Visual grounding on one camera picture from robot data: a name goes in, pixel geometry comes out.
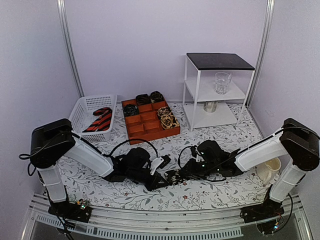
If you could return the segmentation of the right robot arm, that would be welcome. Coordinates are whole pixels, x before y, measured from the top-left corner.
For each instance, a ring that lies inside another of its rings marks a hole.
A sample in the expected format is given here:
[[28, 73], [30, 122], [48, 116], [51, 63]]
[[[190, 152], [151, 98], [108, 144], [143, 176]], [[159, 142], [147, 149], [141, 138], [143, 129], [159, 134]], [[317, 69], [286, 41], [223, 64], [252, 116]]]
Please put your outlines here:
[[293, 118], [286, 119], [272, 135], [243, 150], [224, 151], [214, 140], [206, 140], [190, 149], [192, 158], [171, 177], [174, 183], [188, 179], [204, 180], [215, 173], [224, 178], [235, 177], [271, 159], [288, 155], [290, 161], [280, 179], [270, 187], [265, 202], [258, 208], [262, 218], [274, 214], [278, 204], [307, 172], [320, 164], [319, 135]]

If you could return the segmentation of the black white floral tie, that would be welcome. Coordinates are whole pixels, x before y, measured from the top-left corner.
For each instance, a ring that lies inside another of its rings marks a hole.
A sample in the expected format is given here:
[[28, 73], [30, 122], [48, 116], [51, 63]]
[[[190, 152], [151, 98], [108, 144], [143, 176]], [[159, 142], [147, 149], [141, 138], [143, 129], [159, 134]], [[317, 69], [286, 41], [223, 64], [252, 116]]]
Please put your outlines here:
[[164, 173], [164, 176], [166, 180], [168, 181], [170, 186], [175, 186], [178, 184], [182, 184], [185, 182], [187, 179], [181, 179], [177, 175], [177, 169], [169, 170]]

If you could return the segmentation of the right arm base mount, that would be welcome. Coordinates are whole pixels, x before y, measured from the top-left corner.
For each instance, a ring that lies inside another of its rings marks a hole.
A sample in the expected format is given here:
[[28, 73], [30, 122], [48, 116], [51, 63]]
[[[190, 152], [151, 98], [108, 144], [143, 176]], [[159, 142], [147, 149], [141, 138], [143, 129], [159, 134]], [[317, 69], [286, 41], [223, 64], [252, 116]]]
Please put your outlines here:
[[282, 203], [272, 200], [265, 200], [263, 203], [243, 207], [239, 216], [245, 223], [258, 222], [272, 218], [270, 221], [258, 223], [256, 225], [258, 231], [263, 235], [271, 235], [281, 229], [283, 222], [282, 214], [285, 211]]

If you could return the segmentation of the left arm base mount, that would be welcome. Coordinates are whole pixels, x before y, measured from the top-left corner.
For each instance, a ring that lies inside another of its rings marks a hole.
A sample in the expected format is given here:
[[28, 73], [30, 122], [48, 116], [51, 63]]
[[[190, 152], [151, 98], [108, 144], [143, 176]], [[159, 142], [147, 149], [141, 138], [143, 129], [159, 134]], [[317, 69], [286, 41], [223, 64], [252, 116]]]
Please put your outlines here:
[[80, 199], [77, 202], [69, 202], [69, 198], [62, 202], [53, 202], [48, 197], [50, 207], [48, 212], [64, 220], [74, 220], [78, 222], [88, 223], [91, 217], [92, 208], [89, 206], [89, 201]]

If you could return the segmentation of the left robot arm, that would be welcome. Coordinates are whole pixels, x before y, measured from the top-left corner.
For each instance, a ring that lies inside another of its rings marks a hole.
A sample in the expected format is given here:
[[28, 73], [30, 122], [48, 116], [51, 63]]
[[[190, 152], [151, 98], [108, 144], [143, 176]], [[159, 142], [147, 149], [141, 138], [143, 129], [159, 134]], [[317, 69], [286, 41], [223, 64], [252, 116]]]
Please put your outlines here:
[[69, 202], [66, 188], [57, 170], [58, 161], [68, 157], [94, 171], [108, 182], [122, 182], [125, 179], [144, 184], [148, 191], [169, 185], [157, 172], [165, 161], [158, 154], [151, 159], [141, 147], [132, 148], [128, 153], [114, 155], [117, 147], [109, 154], [102, 153], [93, 144], [73, 132], [71, 122], [60, 119], [35, 128], [31, 134], [30, 153], [21, 153], [20, 160], [28, 160], [38, 171], [47, 190], [50, 202], [63, 216], [74, 213], [74, 205]]

